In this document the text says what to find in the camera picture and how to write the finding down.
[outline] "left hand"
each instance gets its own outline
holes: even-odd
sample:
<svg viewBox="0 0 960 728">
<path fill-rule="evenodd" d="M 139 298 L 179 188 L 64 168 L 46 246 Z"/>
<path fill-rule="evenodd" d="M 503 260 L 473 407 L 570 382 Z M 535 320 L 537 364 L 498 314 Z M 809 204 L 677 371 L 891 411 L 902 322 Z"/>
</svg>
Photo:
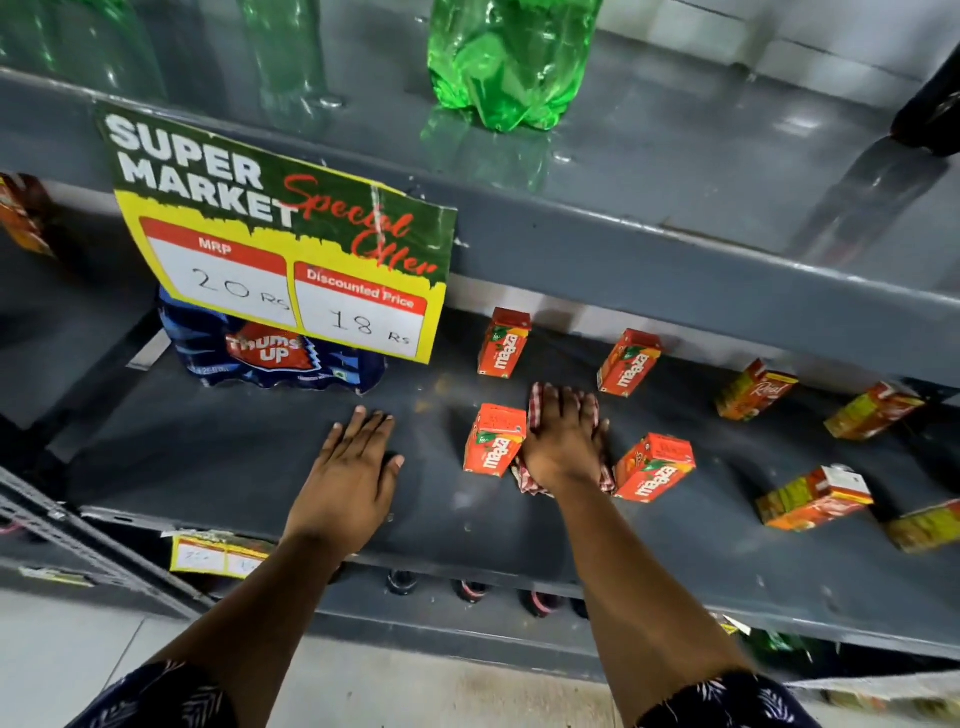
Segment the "left hand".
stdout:
<svg viewBox="0 0 960 728">
<path fill-rule="evenodd" d="M 403 455 L 384 464 L 396 420 L 358 406 L 346 431 L 337 423 L 287 518 L 283 539 L 317 539 L 339 556 L 359 551 L 380 527 L 394 499 Z"/>
</svg>

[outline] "promotional sign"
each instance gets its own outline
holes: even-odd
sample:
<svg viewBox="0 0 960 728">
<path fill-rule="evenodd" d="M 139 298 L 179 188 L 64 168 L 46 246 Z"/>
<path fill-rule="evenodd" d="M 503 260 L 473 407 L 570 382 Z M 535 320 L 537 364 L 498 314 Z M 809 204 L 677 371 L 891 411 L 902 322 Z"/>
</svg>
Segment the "promotional sign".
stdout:
<svg viewBox="0 0 960 728">
<path fill-rule="evenodd" d="M 174 298 L 430 361 L 455 209 L 114 104 L 96 117 L 117 203 Z"/>
</svg>

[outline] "empty bottle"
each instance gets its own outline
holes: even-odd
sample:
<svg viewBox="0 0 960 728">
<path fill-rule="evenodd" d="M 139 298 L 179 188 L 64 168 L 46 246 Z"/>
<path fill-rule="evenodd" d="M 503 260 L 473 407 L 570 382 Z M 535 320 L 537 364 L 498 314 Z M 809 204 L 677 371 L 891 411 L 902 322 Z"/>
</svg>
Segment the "empty bottle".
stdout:
<svg viewBox="0 0 960 728">
<path fill-rule="evenodd" d="M 427 65 L 440 103 L 484 126 L 552 129 L 580 90 L 601 0 L 434 0 Z"/>
</svg>

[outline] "right hand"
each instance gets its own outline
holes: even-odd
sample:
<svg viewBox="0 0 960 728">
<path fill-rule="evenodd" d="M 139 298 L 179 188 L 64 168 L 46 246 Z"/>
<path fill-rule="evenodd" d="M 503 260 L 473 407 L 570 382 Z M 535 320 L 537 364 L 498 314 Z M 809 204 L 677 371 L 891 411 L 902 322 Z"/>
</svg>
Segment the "right hand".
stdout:
<svg viewBox="0 0 960 728">
<path fill-rule="evenodd" d="M 527 435 L 523 461 L 530 475 L 554 496 L 567 485 L 600 484 L 600 457 L 610 421 L 604 420 L 594 433 L 596 408 L 596 395 L 587 395 L 581 405 L 569 387 L 564 387 L 562 397 L 550 384 L 543 388 L 540 431 Z"/>
<path fill-rule="evenodd" d="M 396 420 L 367 409 L 353 411 L 344 427 L 330 430 L 320 456 L 287 518 L 283 539 L 306 537 L 345 558 L 363 548 L 387 518 L 403 456 L 384 464 Z"/>
</svg>

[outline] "maaza juice box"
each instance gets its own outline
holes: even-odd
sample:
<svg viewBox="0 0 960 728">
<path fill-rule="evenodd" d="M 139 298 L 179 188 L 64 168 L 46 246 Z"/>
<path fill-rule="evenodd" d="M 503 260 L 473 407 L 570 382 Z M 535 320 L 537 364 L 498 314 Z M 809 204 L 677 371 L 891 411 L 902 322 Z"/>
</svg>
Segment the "maaza juice box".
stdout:
<svg viewBox="0 0 960 728">
<path fill-rule="evenodd" d="M 874 502 L 863 476 L 842 465 L 822 466 L 756 500 L 764 525 L 784 531 L 847 516 Z"/>
<path fill-rule="evenodd" d="M 960 541 L 960 498 L 907 514 L 883 528 L 897 548 L 907 553 Z"/>
<path fill-rule="evenodd" d="M 924 401 L 909 387 L 880 381 L 824 422 L 824 425 L 833 437 L 868 440 L 923 404 Z"/>
<path fill-rule="evenodd" d="M 616 464 L 614 495 L 649 503 L 696 467 L 686 440 L 651 432 Z"/>
<path fill-rule="evenodd" d="M 783 397 L 797 378 L 772 371 L 763 359 L 757 359 L 716 400 L 717 413 L 727 420 L 749 422 Z"/>
<path fill-rule="evenodd" d="M 530 314 L 497 308 L 487 327 L 477 373 L 509 379 L 532 328 Z"/>
<path fill-rule="evenodd" d="M 464 470 L 502 477 L 526 437 L 525 411 L 499 404 L 482 404 L 467 439 Z"/>
<path fill-rule="evenodd" d="M 629 397 L 660 358 L 660 338 L 628 328 L 597 372 L 597 389 Z"/>
</svg>

